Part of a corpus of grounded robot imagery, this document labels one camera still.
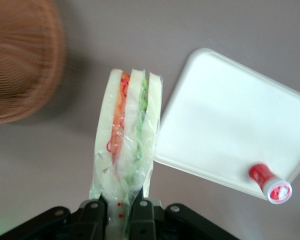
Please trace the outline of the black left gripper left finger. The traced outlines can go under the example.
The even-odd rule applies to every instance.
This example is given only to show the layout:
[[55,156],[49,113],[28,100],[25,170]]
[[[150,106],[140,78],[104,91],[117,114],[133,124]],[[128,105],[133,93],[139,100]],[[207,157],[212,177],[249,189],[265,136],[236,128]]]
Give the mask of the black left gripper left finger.
[[78,240],[104,240],[107,224],[107,204],[100,199],[85,200],[79,206]]

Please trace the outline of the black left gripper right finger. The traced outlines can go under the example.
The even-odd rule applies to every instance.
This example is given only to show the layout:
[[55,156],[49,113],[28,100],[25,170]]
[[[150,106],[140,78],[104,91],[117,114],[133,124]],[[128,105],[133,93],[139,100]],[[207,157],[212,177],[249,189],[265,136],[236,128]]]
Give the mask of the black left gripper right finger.
[[158,240],[157,221],[163,216],[162,203],[157,198],[137,198],[129,219],[129,240]]

